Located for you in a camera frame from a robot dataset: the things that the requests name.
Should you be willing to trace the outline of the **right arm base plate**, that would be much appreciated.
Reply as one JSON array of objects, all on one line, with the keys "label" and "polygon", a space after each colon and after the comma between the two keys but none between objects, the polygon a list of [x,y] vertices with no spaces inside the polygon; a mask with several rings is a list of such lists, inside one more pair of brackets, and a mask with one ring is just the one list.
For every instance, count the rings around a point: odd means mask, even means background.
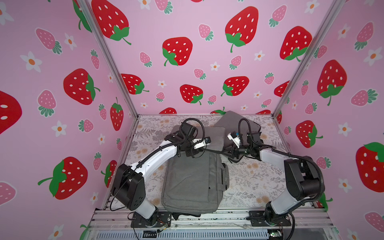
[{"label": "right arm base plate", "polygon": [[253,227],[290,227],[292,225],[287,214],[275,215],[267,211],[249,211],[247,221],[251,222]]}]

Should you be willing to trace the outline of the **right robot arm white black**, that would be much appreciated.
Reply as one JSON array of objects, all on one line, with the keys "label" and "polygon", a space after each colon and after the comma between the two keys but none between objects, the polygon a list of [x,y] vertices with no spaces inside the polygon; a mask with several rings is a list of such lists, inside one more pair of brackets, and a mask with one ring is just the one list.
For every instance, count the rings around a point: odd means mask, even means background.
[{"label": "right robot arm white black", "polygon": [[300,206],[318,200],[325,191],[325,181],[319,166],[310,157],[296,156],[284,153],[276,148],[256,142],[248,134],[247,143],[241,140],[241,135],[232,132],[228,139],[234,147],[223,152],[232,162],[240,160],[241,156],[254,158],[258,161],[272,164],[285,172],[286,189],[265,208],[265,222],[276,225]]}]

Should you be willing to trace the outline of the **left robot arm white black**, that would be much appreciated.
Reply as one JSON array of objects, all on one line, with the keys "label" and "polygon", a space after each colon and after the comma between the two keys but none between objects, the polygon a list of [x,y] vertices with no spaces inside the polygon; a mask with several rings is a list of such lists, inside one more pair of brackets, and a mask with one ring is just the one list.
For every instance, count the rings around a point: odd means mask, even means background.
[{"label": "left robot arm white black", "polygon": [[163,163],[181,152],[192,155],[199,151],[197,144],[205,145],[205,128],[195,118],[184,120],[179,130],[167,135],[162,143],[142,160],[131,165],[122,164],[116,170],[111,188],[113,199],[120,201],[127,209],[147,221],[156,219],[158,208],[146,197],[145,183]]}]

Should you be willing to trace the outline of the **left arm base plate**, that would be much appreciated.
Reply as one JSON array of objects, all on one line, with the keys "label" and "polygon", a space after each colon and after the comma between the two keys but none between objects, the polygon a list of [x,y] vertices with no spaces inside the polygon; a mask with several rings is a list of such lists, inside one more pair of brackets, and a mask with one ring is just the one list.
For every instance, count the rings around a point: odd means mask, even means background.
[{"label": "left arm base plate", "polygon": [[161,228],[167,227],[172,221],[170,212],[158,212],[155,217],[145,219],[138,213],[134,213],[131,221],[132,228]]}]

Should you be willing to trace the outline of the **grey laptop bag with handles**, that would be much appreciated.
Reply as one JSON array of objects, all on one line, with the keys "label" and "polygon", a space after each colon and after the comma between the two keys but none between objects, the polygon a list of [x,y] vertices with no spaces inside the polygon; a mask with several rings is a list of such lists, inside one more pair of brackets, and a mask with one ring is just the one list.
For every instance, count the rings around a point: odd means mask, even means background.
[{"label": "grey laptop bag with handles", "polygon": [[[180,125],[176,125],[171,130],[171,133],[179,131]],[[195,127],[197,128],[197,136],[193,140],[193,142],[197,142],[200,139],[203,138],[203,130],[201,126]],[[204,138],[210,138],[210,143],[207,145],[207,151],[217,151],[221,152],[225,145],[226,140],[226,129],[224,127],[204,127],[205,129],[205,137]],[[194,149],[196,150],[204,150],[206,147],[203,146],[203,143],[196,144]]]}]

